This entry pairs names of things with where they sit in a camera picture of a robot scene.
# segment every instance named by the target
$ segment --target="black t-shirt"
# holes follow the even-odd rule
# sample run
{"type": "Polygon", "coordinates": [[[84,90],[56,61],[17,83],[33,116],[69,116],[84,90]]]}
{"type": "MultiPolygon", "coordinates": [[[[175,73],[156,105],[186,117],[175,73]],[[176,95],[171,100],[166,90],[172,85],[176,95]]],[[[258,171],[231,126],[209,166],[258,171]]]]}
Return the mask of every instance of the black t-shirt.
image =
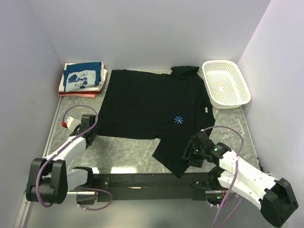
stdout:
{"type": "Polygon", "coordinates": [[[173,67],[170,75],[113,70],[97,134],[161,139],[153,157],[180,177],[188,168],[182,159],[187,141],[215,122],[198,69],[173,67]]]}

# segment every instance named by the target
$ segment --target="red plug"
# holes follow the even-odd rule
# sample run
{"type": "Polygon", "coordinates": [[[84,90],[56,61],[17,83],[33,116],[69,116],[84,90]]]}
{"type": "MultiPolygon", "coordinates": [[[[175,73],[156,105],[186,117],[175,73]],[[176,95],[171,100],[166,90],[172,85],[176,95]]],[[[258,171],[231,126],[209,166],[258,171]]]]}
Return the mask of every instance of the red plug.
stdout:
{"type": "Polygon", "coordinates": [[[65,122],[61,122],[61,126],[67,128],[67,124],[65,122]]]}

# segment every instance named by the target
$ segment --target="table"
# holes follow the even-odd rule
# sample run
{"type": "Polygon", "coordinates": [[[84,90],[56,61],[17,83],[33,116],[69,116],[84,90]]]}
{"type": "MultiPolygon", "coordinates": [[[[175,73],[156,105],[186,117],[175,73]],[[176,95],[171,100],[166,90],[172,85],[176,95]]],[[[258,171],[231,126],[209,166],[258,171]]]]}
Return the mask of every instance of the table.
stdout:
{"type": "MultiPolygon", "coordinates": [[[[167,73],[171,71],[148,71],[152,73],[167,73]]],[[[61,99],[51,137],[47,145],[47,154],[55,151],[68,138],[70,132],[61,126],[64,112],[74,105],[89,105],[99,111],[105,97],[110,78],[107,77],[103,92],[96,99],[64,97],[61,99]]],[[[80,119],[82,114],[90,114],[87,108],[75,108],[68,115],[80,119]]],[[[241,157],[254,167],[260,169],[248,126],[242,108],[219,110],[213,109],[215,125],[225,125],[234,128],[245,139],[241,157]]],[[[237,151],[240,145],[238,136],[227,130],[216,128],[210,138],[214,143],[223,142],[237,151]]],[[[71,163],[69,170],[75,166],[97,167],[102,174],[120,173],[170,173],[161,163],[152,157],[159,139],[134,140],[97,136],[92,146],[78,155],[71,163]]],[[[214,167],[208,162],[202,168],[189,167],[187,172],[208,172],[214,167]]],[[[219,219],[224,218],[235,207],[237,200],[228,206],[219,219]]],[[[76,207],[74,195],[68,195],[61,205],[53,205],[49,209],[42,208],[38,203],[31,203],[24,228],[52,227],[147,227],[147,228],[208,228],[215,216],[216,209],[210,208],[202,201],[192,199],[157,199],[157,200],[118,200],[107,210],[87,212],[76,207]]],[[[250,202],[244,200],[225,227],[263,227],[272,226],[262,217],[260,211],[250,202]]]]}
{"type": "MultiPolygon", "coordinates": [[[[170,70],[149,70],[146,72],[158,74],[170,74],[170,70]]],[[[89,105],[96,111],[100,110],[105,97],[106,89],[111,77],[108,72],[103,91],[96,99],[81,97],[63,97],[56,117],[56,124],[52,129],[51,140],[47,149],[47,154],[52,153],[60,147],[68,138],[70,132],[61,126],[63,114],[74,105],[89,105]]],[[[72,109],[68,116],[81,119],[82,114],[92,114],[88,108],[78,107],[72,109]]],[[[240,156],[251,165],[259,169],[259,161],[253,146],[249,129],[245,120],[242,108],[220,110],[213,108],[215,125],[224,125],[234,128],[245,139],[245,144],[240,156]]],[[[240,145],[239,137],[227,129],[213,129],[210,139],[214,143],[222,142],[237,151],[240,145]]],[[[69,166],[71,170],[75,166],[96,167],[100,173],[170,173],[160,162],[152,157],[159,139],[135,140],[126,138],[115,138],[106,136],[96,136],[92,146],[78,155],[69,166]]],[[[204,161],[202,168],[189,167],[186,172],[209,172],[215,165],[204,161]]]]}

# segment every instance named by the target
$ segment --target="printed logo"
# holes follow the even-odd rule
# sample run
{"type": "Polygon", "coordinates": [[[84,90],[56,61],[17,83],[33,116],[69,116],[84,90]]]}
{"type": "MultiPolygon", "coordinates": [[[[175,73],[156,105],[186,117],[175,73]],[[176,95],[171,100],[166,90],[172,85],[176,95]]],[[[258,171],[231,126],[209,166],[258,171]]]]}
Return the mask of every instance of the printed logo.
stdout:
{"type": "Polygon", "coordinates": [[[181,116],[176,116],[174,120],[174,122],[177,124],[182,124],[182,122],[184,121],[181,116]]]}

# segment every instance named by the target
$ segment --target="gray marble table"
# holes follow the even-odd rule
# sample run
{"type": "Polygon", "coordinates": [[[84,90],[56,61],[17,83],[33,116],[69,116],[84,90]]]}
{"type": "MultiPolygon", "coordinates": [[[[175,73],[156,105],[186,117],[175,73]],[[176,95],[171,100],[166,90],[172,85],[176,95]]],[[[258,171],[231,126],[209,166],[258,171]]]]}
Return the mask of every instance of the gray marble table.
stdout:
{"type": "MultiPolygon", "coordinates": [[[[152,73],[170,74],[171,71],[146,71],[152,73]]],[[[70,132],[61,126],[61,121],[65,111],[74,105],[89,105],[100,110],[105,97],[106,89],[109,83],[111,71],[108,72],[106,84],[103,91],[96,99],[80,97],[63,97],[61,99],[59,110],[56,116],[56,122],[52,129],[52,135],[47,149],[47,154],[55,151],[68,138],[70,132]]],[[[80,119],[82,114],[91,114],[92,111],[78,107],[71,110],[68,116],[80,119]]],[[[242,108],[220,110],[213,108],[215,125],[225,125],[234,128],[245,139],[244,148],[241,157],[259,169],[258,159],[253,146],[249,129],[244,117],[242,108]]],[[[240,145],[239,137],[227,129],[213,129],[210,138],[214,143],[223,142],[233,150],[237,151],[240,145]]],[[[135,140],[126,138],[115,138],[97,136],[92,146],[78,155],[71,163],[69,170],[75,166],[96,167],[100,173],[108,174],[118,173],[168,173],[170,172],[161,163],[152,157],[159,139],[154,140],[135,140]]],[[[214,167],[214,164],[204,161],[202,168],[189,167],[187,172],[208,172],[214,167]]]]}

